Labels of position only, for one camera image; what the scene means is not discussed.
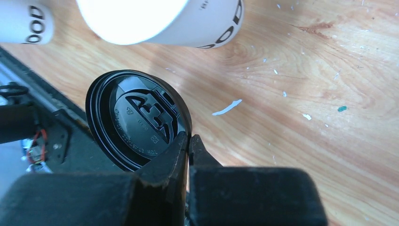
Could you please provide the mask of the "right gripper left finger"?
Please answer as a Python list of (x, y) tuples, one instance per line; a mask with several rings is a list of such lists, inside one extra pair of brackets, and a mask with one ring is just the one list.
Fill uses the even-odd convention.
[(42, 173), (0, 201), (3, 226), (182, 226), (188, 135), (136, 172)]

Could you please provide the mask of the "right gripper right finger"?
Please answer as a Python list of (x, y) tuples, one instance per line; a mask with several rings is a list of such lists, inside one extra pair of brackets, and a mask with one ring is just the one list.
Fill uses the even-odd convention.
[(326, 226), (310, 175), (288, 167), (227, 167), (199, 135), (189, 144), (192, 226)]

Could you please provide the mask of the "stack of white cups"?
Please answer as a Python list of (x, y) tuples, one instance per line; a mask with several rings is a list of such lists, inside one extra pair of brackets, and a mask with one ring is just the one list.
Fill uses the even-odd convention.
[(55, 25), (50, 8), (37, 0), (0, 2), (0, 41), (42, 45), (49, 43)]

